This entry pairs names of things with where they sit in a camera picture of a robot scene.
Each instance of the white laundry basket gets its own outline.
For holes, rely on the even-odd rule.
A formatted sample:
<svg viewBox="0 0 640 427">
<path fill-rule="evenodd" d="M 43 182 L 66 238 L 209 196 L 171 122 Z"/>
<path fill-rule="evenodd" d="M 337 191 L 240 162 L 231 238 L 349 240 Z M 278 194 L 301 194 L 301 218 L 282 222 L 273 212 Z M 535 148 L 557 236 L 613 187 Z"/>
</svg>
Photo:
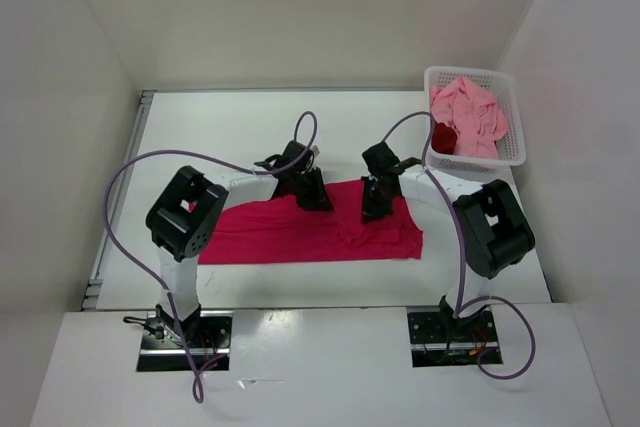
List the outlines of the white laundry basket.
<svg viewBox="0 0 640 427">
<path fill-rule="evenodd" d="M 446 87 L 461 75 L 490 91 L 496 97 L 498 106 L 507 118 L 509 130 L 502 139 L 496 142 L 500 159 L 440 154 L 429 146 L 427 164 L 433 167 L 487 171 L 524 163 L 527 157 L 524 148 L 524 134 L 522 132 L 522 123 L 520 122 L 514 82 L 508 75 L 493 70 L 430 67 L 424 73 L 424 90 L 429 110 L 431 110 L 429 88 L 432 85 L 437 85 L 440 88 Z"/>
</svg>

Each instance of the red cloth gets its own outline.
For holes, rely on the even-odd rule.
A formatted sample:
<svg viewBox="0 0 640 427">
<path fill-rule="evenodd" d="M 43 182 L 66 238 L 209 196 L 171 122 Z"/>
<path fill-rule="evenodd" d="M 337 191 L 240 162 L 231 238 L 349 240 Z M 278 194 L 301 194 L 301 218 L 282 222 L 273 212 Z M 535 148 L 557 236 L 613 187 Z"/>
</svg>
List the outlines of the red cloth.
<svg viewBox="0 0 640 427">
<path fill-rule="evenodd" d="M 328 184 L 333 212 L 307 212 L 289 195 L 222 212 L 200 264 L 271 264 L 340 260 L 419 259 L 422 232 L 407 203 L 393 215 L 362 224 L 362 181 Z"/>
<path fill-rule="evenodd" d="M 440 154 L 453 155 L 458 142 L 458 134 L 453 128 L 442 122 L 436 123 L 433 129 L 433 137 L 431 137 L 431 147 Z"/>
</svg>

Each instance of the white wall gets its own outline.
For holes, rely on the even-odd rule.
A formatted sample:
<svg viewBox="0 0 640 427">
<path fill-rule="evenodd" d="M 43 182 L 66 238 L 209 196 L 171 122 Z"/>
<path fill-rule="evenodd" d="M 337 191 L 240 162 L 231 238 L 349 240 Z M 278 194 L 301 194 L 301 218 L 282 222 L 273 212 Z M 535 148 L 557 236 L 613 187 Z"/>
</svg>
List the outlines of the white wall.
<svg viewBox="0 0 640 427">
<path fill-rule="evenodd" d="M 89 0 L 142 88 L 421 86 L 495 67 L 528 0 Z"/>
<path fill-rule="evenodd" d="M 535 0 L 502 70 L 528 161 L 516 174 L 556 300 L 573 303 L 616 427 L 640 424 L 640 0 Z"/>
<path fill-rule="evenodd" d="M 0 425 L 20 427 L 80 306 L 137 94 L 86 0 L 0 12 Z M 25 311 L 39 313 L 5 314 Z"/>
</svg>

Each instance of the purple cable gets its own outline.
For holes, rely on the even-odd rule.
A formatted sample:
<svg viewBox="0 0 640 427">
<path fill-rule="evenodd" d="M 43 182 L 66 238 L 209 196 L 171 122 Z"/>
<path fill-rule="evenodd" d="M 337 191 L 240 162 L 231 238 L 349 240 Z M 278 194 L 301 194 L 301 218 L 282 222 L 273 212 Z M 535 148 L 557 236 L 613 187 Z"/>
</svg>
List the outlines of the purple cable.
<svg viewBox="0 0 640 427">
<path fill-rule="evenodd" d="M 513 374 L 497 375 L 497 374 L 494 374 L 492 372 L 489 372 L 487 369 L 485 369 L 482 366 L 482 357 L 484 357 L 489 352 L 492 352 L 492 351 L 496 350 L 495 347 L 489 347 L 488 349 L 484 349 L 482 352 L 480 352 L 478 354 L 478 358 L 476 360 L 476 363 L 478 364 L 478 368 L 480 369 L 480 371 L 483 374 L 491 377 L 492 379 L 496 379 L 496 380 L 512 380 L 512 379 L 520 377 L 522 374 L 524 374 L 527 370 L 529 370 L 529 367 L 531 367 L 531 364 L 533 364 L 533 359 L 536 356 L 536 336 L 533 334 L 533 329 L 531 328 L 531 324 L 525 318 L 524 314 L 520 311 L 520 309 L 518 309 L 518 307 L 516 307 L 514 304 L 509 302 L 504 297 L 498 297 L 497 295 L 483 295 L 481 297 L 477 297 L 477 298 L 475 298 L 473 300 L 470 300 L 469 302 L 465 303 L 462 306 L 462 310 L 466 309 L 470 305 L 476 304 L 478 302 L 485 302 L 485 301 L 488 301 L 488 300 L 498 300 L 498 301 L 502 302 L 503 304 L 508 305 L 509 307 L 511 307 L 513 309 L 513 311 L 516 314 L 518 314 L 518 317 L 520 317 L 520 320 L 522 320 L 522 323 L 527 328 L 527 332 L 529 333 L 529 339 L 531 339 L 531 353 L 529 354 L 529 358 L 527 359 L 527 363 L 524 364 L 524 367 L 522 367 L 519 371 L 517 371 L 517 372 L 515 372 Z"/>
<path fill-rule="evenodd" d="M 144 159 L 148 159 L 150 157 L 156 157 L 156 156 L 159 156 L 159 155 L 184 155 L 186 157 L 194 157 L 194 158 L 197 158 L 197 159 L 202 159 L 202 160 L 206 160 L 206 161 L 209 161 L 209 162 L 213 162 L 214 164 L 222 165 L 224 167 L 228 167 L 230 169 L 234 169 L 234 170 L 237 170 L 239 172 L 243 172 L 245 174 L 253 174 L 253 175 L 276 175 L 276 174 L 280 174 L 280 173 L 290 169 L 297 162 L 299 162 L 306 155 L 306 153 L 311 149 L 311 147 L 313 146 L 313 142 L 316 139 L 316 134 L 318 133 L 318 118 L 316 117 L 316 115 L 313 112 L 306 111 L 300 116 L 300 118 L 298 119 L 298 122 L 296 123 L 296 129 L 295 129 L 295 134 L 294 135 L 297 136 L 298 127 L 300 126 L 300 123 L 302 122 L 302 120 L 307 116 L 310 116 L 312 118 L 312 120 L 313 120 L 313 132 L 311 134 L 311 139 L 309 140 L 309 143 L 307 144 L 307 146 L 304 148 L 304 150 L 300 153 L 300 155 L 298 157 L 296 157 L 294 160 L 289 162 L 287 165 L 285 165 L 283 167 L 280 167 L 279 169 L 275 169 L 275 170 L 271 170 L 271 171 L 253 171 L 253 170 L 250 170 L 250 169 L 245 169 L 244 167 L 239 167 L 239 166 L 231 164 L 229 162 L 225 162 L 223 160 L 216 159 L 215 157 L 210 157 L 208 155 L 199 154 L 197 152 L 190 152 L 188 150 L 165 149 L 165 150 L 154 150 L 152 152 L 147 152 L 145 154 L 138 155 L 138 156 L 128 160 L 113 174 L 111 179 L 109 179 L 109 181 L 107 182 L 107 187 L 106 187 L 106 189 L 104 191 L 104 197 L 102 199 L 102 221 L 104 223 L 104 227 L 105 227 L 105 230 L 107 232 L 107 236 L 109 237 L 111 242 L 113 242 L 113 245 L 115 245 L 116 248 L 120 252 L 122 252 L 122 254 L 124 254 L 124 256 L 126 258 L 128 258 L 131 262 L 136 264 L 138 267 L 140 267 L 142 270 L 144 270 L 147 274 L 149 274 L 151 277 L 153 277 L 156 280 L 156 282 L 158 282 L 160 284 L 160 286 L 164 290 L 167 291 L 167 299 L 169 300 L 169 305 L 171 307 L 171 312 L 173 314 L 173 318 L 174 319 L 178 318 L 178 309 L 176 308 L 176 304 L 175 304 L 175 302 L 173 300 L 173 294 L 169 291 L 169 286 L 167 285 L 167 283 L 162 279 L 162 277 L 160 277 L 158 274 L 156 274 L 151 268 L 147 267 L 144 264 L 144 262 L 142 262 L 140 259 L 138 259 L 131 252 L 129 252 L 129 250 L 127 250 L 127 248 L 120 243 L 120 241 L 116 237 L 115 233 L 113 232 L 113 227 L 111 225 L 111 219 L 109 219 L 109 198 L 111 196 L 111 191 L 113 190 L 113 187 L 115 186 L 118 178 L 129 167 L 131 167 L 136 162 L 139 162 L 139 161 L 144 160 Z M 197 403 L 201 404 L 202 402 L 204 402 L 204 388 L 202 386 L 202 379 L 201 379 L 202 373 L 205 370 L 207 370 L 211 365 L 213 365 L 213 362 L 215 360 L 218 360 L 220 357 L 214 357 L 214 359 L 210 360 L 209 362 L 206 362 L 200 368 L 200 370 L 198 370 L 198 368 L 196 367 L 195 361 L 193 360 L 193 356 L 191 355 L 191 352 L 189 351 L 189 346 L 187 345 L 187 339 L 186 339 L 186 336 L 184 335 L 184 332 L 182 331 L 182 326 L 180 325 L 180 322 L 176 322 L 174 324 L 174 328 L 176 330 L 176 333 L 180 337 L 180 341 L 182 342 L 182 346 L 184 347 L 185 356 L 187 357 L 187 362 L 189 364 L 189 368 L 191 369 L 191 371 L 193 372 L 193 375 L 194 375 L 193 387 L 192 387 L 193 398 L 195 399 L 195 401 Z"/>
<path fill-rule="evenodd" d="M 475 299 L 470 300 L 469 302 L 465 303 L 464 305 L 462 305 L 462 299 L 464 298 L 464 284 L 466 281 L 466 264 L 467 264 L 467 256 L 466 256 L 466 250 L 465 250 L 465 245 L 464 245 L 464 235 L 462 233 L 462 227 L 460 225 L 460 221 L 458 220 L 458 216 L 456 215 L 455 209 L 453 207 L 453 202 L 451 202 L 451 199 L 449 199 L 449 196 L 447 195 L 446 190 L 444 189 L 444 187 L 442 187 L 442 184 L 438 181 L 438 179 L 436 179 L 436 177 L 431 173 L 431 171 L 427 168 L 427 151 L 429 150 L 429 146 L 431 145 L 431 138 L 433 137 L 433 131 L 435 130 L 435 119 L 433 118 L 433 115 L 431 115 L 430 112 L 426 112 L 426 111 L 419 111 L 419 112 L 413 112 L 412 114 L 406 115 L 404 116 L 402 119 L 400 119 L 398 122 L 396 122 L 393 127 L 391 127 L 391 129 L 389 129 L 389 131 L 387 132 L 387 134 L 384 136 L 384 138 L 382 139 L 383 142 L 385 142 L 389 136 L 391 135 L 391 133 L 396 130 L 398 128 L 398 126 L 400 124 L 402 124 L 403 122 L 405 122 L 406 120 L 409 120 L 413 117 L 416 117 L 418 115 L 426 115 L 427 117 L 430 118 L 431 122 L 431 128 L 429 129 L 429 135 L 427 135 L 427 141 L 424 144 L 424 148 L 422 149 L 422 168 L 424 169 L 425 174 L 427 174 L 427 176 L 429 177 L 429 179 L 431 180 L 431 182 L 433 182 L 433 184 L 436 186 L 436 189 L 438 189 L 438 192 L 440 192 L 440 194 L 442 195 L 442 198 L 445 201 L 445 204 L 447 205 L 447 209 L 449 210 L 449 213 L 451 214 L 451 218 L 453 219 L 453 223 L 456 227 L 456 234 L 458 236 L 458 246 L 460 248 L 460 280 L 459 280 L 459 284 L 458 284 L 458 295 L 456 297 L 456 306 L 453 310 L 453 318 L 456 319 L 458 318 L 458 316 L 460 315 L 460 312 L 464 311 L 467 307 L 476 304 L 478 302 L 483 302 L 483 301 L 488 301 L 488 300 L 498 300 L 500 302 L 502 302 L 503 304 L 508 305 L 509 307 L 511 307 L 513 309 L 513 311 L 518 314 L 518 317 L 520 317 L 520 319 L 522 320 L 522 322 L 524 323 L 524 326 L 527 329 L 527 332 L 529 333 L 529 339 L 531 340 L 531 354 L 529 355 L 529 359 L 527 360 L 527 363 L 524 365 L 524 367 L 522 367 L 519 371 L 517 371 L 514 374 L 509 374 L 509 375 L 496 375 L 494 373 L 489 372 L 487 369 L 485 369 L 481 362 L 482 362 L 482 357 L 484 357 L 484 355 L 486 355 L 488 352 L 496 350 L 495 347 L 491 347 L 489 349 L 485 349 L 482 352 L 480 352 L 478 354 L 477 357 L 477 364 L 478 364 L 478 368 L 480 369 L 480 371 L 491 377 L 492 379 L 497 379 L 497 380 L 512 380 L 515 379 L 517 377 L 520 377 L 522 374 L 524 374 L 527 370 L 529 370 L 529 367 L 531 367 L 531 364 L 533 364 L 533 359 L 536 356 L 536 337 L 533 333 L 533 329 L 531 328 L 531 324 L 529 323 L 529 321 L 525 318 L 524 314 L 520 311 L 520 309 L 518 309 L 513 303 L 509 302 L 507 299 L 503 298 L 503 297 L 498 297 L 495 295 L 485 295 L 485 296 L 481 296 L 481 297 L 477 297 Z"/>
</svg>

